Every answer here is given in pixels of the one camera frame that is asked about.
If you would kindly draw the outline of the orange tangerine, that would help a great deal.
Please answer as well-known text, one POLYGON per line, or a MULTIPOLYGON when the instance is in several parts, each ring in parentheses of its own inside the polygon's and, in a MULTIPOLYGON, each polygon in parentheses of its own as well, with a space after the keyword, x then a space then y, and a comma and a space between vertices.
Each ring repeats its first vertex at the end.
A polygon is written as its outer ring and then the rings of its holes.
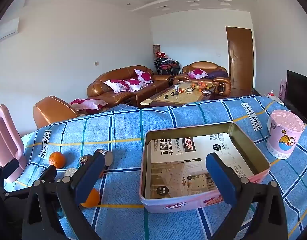
POLYGON ((88 195, 85 202, 81 203, 80 205, 85 208, 92 208, 99 204, 100 202, 100 194, 97 189, 92 188, 90 194, 88 195))
POLYGON ((53 152, 49 156, 49 164, 54 165, 57 169, 61 169, 66 164, 66 158, 61 152, 53 152))

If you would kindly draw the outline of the dark chocolate round toy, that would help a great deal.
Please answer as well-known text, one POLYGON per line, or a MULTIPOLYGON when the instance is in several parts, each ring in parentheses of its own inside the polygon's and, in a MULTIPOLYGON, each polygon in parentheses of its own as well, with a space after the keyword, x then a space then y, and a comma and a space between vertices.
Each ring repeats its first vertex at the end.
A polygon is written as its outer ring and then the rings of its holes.
POLYGON ((87 154, 79 159, 79 166, 85 166, 93 161, 93 155, 87 154))

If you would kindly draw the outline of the white wall air conditioner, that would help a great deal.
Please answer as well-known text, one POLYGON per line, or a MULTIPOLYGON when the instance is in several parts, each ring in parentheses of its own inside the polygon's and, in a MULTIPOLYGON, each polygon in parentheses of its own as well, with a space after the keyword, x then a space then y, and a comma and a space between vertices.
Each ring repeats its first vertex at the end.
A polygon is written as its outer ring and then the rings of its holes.
POLYGON ((0 24, 0 42, 18 33, 19 18, 0 24))

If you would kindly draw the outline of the brown leather three-seat sofa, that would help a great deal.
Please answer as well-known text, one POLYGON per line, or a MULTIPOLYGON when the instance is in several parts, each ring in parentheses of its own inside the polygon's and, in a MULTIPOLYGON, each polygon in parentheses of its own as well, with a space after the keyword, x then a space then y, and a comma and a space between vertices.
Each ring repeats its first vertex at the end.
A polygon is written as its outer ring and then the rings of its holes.
POLYGON ((90 99, 104 100, 108 107, 120 103, 140 106, 144 100, 171 86, 172 75, 154 74, 145 66, 114 69, 98 76, 87 88, 90 99))

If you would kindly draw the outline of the pink rectangular tin box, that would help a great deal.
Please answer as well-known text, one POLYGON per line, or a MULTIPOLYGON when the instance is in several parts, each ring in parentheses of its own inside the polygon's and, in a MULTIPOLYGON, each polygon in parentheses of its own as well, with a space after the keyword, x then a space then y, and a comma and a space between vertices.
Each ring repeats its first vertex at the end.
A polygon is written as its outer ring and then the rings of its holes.
POLYGON ((150 213, 205 207, 223 200, 205 160, 216 153, 238 177, 260 183, 270 163, 234 122, 149 131, 145 135, 139 196, 150 213))

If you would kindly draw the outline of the layered cylinder cake toy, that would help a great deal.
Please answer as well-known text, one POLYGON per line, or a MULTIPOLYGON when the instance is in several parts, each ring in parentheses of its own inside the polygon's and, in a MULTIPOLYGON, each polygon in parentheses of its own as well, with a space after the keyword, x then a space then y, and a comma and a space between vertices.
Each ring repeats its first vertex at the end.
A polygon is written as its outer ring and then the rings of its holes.
POLYGON ((111 151, 104 149, 97 149, 96 152, 104 155, 106 167, 110 167, 112 165, 114 158, 113 158, 113 153, 111 151))

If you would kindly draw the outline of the pink cartoon lidded cup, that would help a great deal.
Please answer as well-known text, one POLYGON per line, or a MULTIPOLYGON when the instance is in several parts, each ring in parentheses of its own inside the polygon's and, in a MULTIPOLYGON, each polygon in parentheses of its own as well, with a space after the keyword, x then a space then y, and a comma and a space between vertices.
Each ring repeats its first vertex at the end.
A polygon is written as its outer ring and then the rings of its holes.
POLYGON ((266 147, 278 159, 287 159, 305 130, 303 121, 292 112, 276 109, 267 122, 269 136, 266 147))

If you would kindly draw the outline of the brown wooden door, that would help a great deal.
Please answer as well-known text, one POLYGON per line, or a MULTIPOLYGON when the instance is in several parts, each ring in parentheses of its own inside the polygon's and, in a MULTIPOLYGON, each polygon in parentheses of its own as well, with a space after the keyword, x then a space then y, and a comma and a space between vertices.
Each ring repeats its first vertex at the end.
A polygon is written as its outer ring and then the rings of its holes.
POLYGON ((252 31, 246 28, 226 27, 229 76, 232 87, 251 90, 254 77, 254 51, 252 31))

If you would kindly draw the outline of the stacked dark chairs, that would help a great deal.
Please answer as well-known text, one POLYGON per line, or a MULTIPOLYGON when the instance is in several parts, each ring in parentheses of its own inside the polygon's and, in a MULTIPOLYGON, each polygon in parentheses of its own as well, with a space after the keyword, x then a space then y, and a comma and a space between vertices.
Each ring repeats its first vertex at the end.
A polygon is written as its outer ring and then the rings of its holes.
POLYGON ((181 74, 180 65, 178 61, 156 58, 156 60, 154 61, 154 65, 159 75, 169 74, 175 76, 181 74))

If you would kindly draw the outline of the wooden coffee table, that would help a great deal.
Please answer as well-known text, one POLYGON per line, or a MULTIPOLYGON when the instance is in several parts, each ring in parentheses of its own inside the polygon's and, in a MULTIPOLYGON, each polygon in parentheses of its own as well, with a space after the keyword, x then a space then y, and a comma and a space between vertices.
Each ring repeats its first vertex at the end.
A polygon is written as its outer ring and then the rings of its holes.
POLYGON ((213 99, 214 94, 215 86, 212 83, 200 86, 197 83, 181 82, 145 99, 140 105, 144 107, 181 106, 213 99))

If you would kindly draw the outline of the pink electric kettle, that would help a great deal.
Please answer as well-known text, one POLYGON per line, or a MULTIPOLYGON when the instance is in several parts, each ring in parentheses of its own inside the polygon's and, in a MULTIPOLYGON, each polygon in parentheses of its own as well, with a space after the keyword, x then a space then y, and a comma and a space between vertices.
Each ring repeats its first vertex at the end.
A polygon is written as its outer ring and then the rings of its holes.
POLYGON ((24 172, 26 158, 24 144, 13 123, 8 108, 0 104, 0 166, 5 166, 12 159, 17 159, 19 167, 6 178, 7 183, 14 182, 24 172))

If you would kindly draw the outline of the brown leather near chair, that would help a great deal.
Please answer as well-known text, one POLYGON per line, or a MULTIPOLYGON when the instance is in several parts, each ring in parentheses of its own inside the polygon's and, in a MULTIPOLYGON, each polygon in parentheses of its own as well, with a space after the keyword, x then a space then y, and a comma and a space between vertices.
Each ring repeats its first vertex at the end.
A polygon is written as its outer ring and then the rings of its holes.
POLYGON ((37 129, 79 116, 68 103, 55 96, 47 96, 33 106, 33 118, 37 129))

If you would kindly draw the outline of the black television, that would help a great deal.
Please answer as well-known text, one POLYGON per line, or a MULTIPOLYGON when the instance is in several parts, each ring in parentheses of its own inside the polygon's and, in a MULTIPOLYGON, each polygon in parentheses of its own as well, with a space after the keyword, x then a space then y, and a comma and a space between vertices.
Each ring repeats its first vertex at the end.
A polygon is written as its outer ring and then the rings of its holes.
POLYGON ((307 77, 287 71, 285 106, 307 124, 307 77))

